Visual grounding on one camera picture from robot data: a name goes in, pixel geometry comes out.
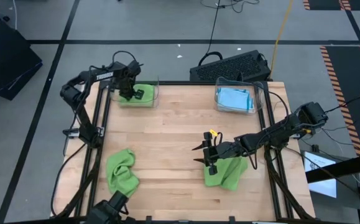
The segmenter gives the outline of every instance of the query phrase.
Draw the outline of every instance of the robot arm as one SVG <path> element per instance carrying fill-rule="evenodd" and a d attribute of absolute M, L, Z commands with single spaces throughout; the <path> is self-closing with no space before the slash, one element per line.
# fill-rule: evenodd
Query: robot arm
<path fill-rule="evenodd" d="M 99 130 L 90 122 L 85 110 L 86 98 L 90 94 L 93 83 L 112 79 L 111 89 L 119 89 L 119 95 L 127 100 L 132 97 L 142 98 L 144 93 L 141 90 L 135 92 L 133 89 L 136 76 L 141 73 L 141 65 L 136 60 L 127 66 L 120 62 L 112 62 L 107 67 L 94 68 L 93 70 L 82 71 L 77 77 L 69 80 L 67 84 L 62 86 L 60 96 L 79 118 L 79 138 L 90 147 L 96 148 L 101 144 Z M 76 85 L 81 84 L 84 85 L 83 91 L 75 88 Z"/>
<path fill-rule="evenodd" d="M 325 125 L 328 117 L 318 103 L 307 103 L 279 121 L 273 126 L 262 130 L 259 133 L 244 134 L 234 138 L 233 142 L 221 142 L 212 145 L 211 133 L 204 133 L 205 140 L 202 144 L 192 150 L 203 149 L 203 159 L 195 159 L 209 166 L 210 175 L 217 173 L 215 162 L 218 159 L 227 159 L 237 156 L 248 156 L 269 144 L 272 147 L 281 149 L 289 141 L 293 134 L 303 133 L 304 129 L 316 129 Z"/>

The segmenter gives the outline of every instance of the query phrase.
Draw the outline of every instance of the wooden table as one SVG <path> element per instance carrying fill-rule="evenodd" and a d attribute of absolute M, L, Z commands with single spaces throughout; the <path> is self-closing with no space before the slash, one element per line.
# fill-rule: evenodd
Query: wooden table
<path fill-rule="evenodd" d="M 288 103 L 283 83 L 271 82 L 268 86 Z M 98 84 L 92 87 L 87 99 L 86 109 L 90 117 L 97 91 Z M 120 108 L 112 101 L 95 202 L 109 200 L 112 196 L 106 182 L 107 158 L 130 148 L 136 155 L 132 171 L 140 180 L 137 191 L 127 204 L 131 217 L 145 220 L 146 216 L 152 215 L 153 220 L 226 221 L 229 216 L 235 216 L 237 221 L 274 221 L 263 149 L 257 152 L 257 170 L 251 167 L 249 158 L 245 158 L 249 168 L 241 176 L 235 192 L 205 187 L 203 164 L 192 161 L 203 158 L 201 150 L 191 151 L 200 145 L 203 132 L 210 129 L 221 131 L 224 141 L 233 141 L 235 136 L 261 130 L 257 113 L 244 115 L 216 111 L 214 92 L 215 86 L 161 85 L 157 108 Z M 279 99 L 272 95 L 271 101 L 274 106 Z M 264 107 L 265 122 L 269 126 L 266 111 Z M 284 119 L 283 104 L 276 105 L 274 117 L 276 121 Z M 70 140 L 65 159 L 81 145 L 79 139 Z M 290 140 L 289 148 L 298 150 L 297 141 Z M 85 152 L 84 149 L 70 160 L 61 174 L 54 201 L 56 212 L 64 208 L 78 189 Z M 315 216 L 301 157 L 283 150 L 282 158 L 290 191 L 300 205 Z M 279 188 L 278 193 L 282 216 L 285 216 Z"/>

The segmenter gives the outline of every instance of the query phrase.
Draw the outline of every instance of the black equipment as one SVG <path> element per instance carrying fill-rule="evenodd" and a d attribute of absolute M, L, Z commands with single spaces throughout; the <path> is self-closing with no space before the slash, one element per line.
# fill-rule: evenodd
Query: black equipment
<path fill-rule="evenodd" d="M 217 55 L 220 60 L 201 65 L 210 55 Z M 219 52 L 211 52 L 200 60 L 197 67 L 190 69 L 190 81 L 214 81 L 218 77 L 242 82 L 265 81 L 270 72 L 267 60 L 257 50 L 226 59 Z"/>
<path fill-rule="evenodd" d="M 134 91 L 136 76 L 141 73 L 140 64 L 133 60 L 128 66 L 120 62 L 112 62 L 111 65 L 102 68 L 95 68 L 90 71 L 82 71 L 62 86 L 60 96 L 75 111 L 79 120 L 79 138 L 89 147 L 98 147 L 101 143 L 100 133 L 96 126 L 92 125 L 85 109 L 86 98 L 90 94 L 94 82 L 113 78 L 110 89 L 119 89 L 119 95 L 127 100 L 133 96 L 142 98 L 143 91 Z M 75 88 L 76 85 L 84 84 L 84 91 Z"/>
<path fill-rule="evenodd" d="M 217 174 L 215 162 L 218 159 L 227 159 L 237 156 L 250 156 L 268 144 L 276 149 L 287 146 L 289 137 L 293 134 L 305 134 L 304 129 L 316 129 L 325 125 L 327 115 L 318 103 L 307 103 L 279 121 L 273 126 L 255 134 L 244 134 L 234 138 L 234 142 L 221 142 L 212 145 L 211 133 L 204 133 L 205 140 L 192 150 L 203 149 L 204 159 L 195 159 L 209 166 L 210 175 Z"/>
<path fill-rule="evenodd" d="M 13 100 L 42 65 L 28 41 L 0 20 L 0 96 Z"/>
<path fill-rule="evenodd" d="M 103 129 L 97 128 L 90 122 L 85 109 L 86 98 L 90 94 L 93 83 L 111 79 L 109 90 L 114 91 L 115 89 L 119 89 L 119 95 L 127 100 L 130 100 L 132 97 L 142 97 L 144 94 L 141 91 L 136 92 L 133 89 L 136 82 L 136 76 L 140 73 L 141 65 L 135 59 L 127 66 L 120 62 L 112 61 L 112 63 L 107 67 L 102 66 L 101 68 L 97 68 L 90 66 L 88 71 L 80 72 L 77 77 L 71 79 L 67 84 L 62 86 L 60 96 L 63 98 L 63 100 L 65 100 L 65 102 L 69 104 L 69 106 L 77 115 L 80 123 L 80 127 L 78 128 L 79 138 L 84 143 L 86 143 L 88 147 L 101 149 L 103 142 L 102 136 L 104 135 Z M 79 84 L 84 85 L 83 91 L 75 88 L 75 86 Z M 73 130 L 64 130 L 64 133 L 65 132 L 69 134 L 73 132 Z M 68 205 L 63 209 L 63 211 L 56 216 L 57 218 L 68 217 L 71 214 L 78 201 L 82 199 L 82 196 L 88 185 L 98 176 L 98 171 L 99 163 L 95 163 L 84 182 L 82 181 L 82 184 L 80 185 L 76 194 L 73 196 Z M 123 195 L 115 194 L 109 202 L 99 203 L 97 209 L 111 213 L 113 211 L 112 208 L 119 210 L 118 208 L 121 208 L 123 201 L 126 200 L 127 199 L 124 198 Z M 100 213 L 101 212 L 96 212 L 95 216 L 98 217 Z"/>
<path fill-rule="evenodd" d="M 126 202 L 129 199 L 120 191 L 116 191 L 109 201 L 103 200 L 96 204 L 91 209 L 87 216 L 86 224 L 119 224 L 122 223 L 119 213 L 128 215 L 129 211 L 126 207 Z M 126 223 L 135 223 L 135 219 L 131 217 L 126 218 Z"/>

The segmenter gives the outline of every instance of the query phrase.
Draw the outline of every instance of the crumpled green towel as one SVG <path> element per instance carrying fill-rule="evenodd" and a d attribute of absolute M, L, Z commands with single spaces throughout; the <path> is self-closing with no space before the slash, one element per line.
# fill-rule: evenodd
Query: crumpled green towel
<path fill-rule="evenodd" d="M 205 166 L 205 185 L 208 187 L 220 185 L 224 189 L 236 190 L 239 178 L 247 169 L 247 161 L 243 157 L 218 159 L 215 163 L 218 173 L 209 175 L 209 167 Z"/>
<path fill-rule="evenodd" d="M 106 180 L 112 194 L 118 190 L 129 198 L 136 191 L 139 180 L 130 170 L 135 161 L 136 157 L 130 149 L 124 149 L 108 158 Z"/>

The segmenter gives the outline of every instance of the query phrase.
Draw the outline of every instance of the yellow cable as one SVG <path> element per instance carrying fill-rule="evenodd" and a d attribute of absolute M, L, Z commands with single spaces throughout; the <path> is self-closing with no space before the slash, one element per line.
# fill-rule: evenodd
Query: yellow cable
<path fill-rule="evenodd" d="M 272 72 L 274 72 L 274 66 L 275 66 L 278 42 L 280 40 L 280 36 L 282 35 L 282 32 L 284 31 L 285 24 L 286 24 L 287 18 L 289 16 L 289 13 L 292 10 L 292 4 L 293 4 L 293 0 L 289 0 L 289 5 L 287 6 L 287 10 L 286 10 L 284 20 L 282 21 L 282 25 L 280 26 L 280 30 L 279 30 L 277 40 L 275 41 L 274 53 L 272 55 L 272 61 L 271 61 L 271 73 L 269 73 L 268 78 L 271 78 Z"/>

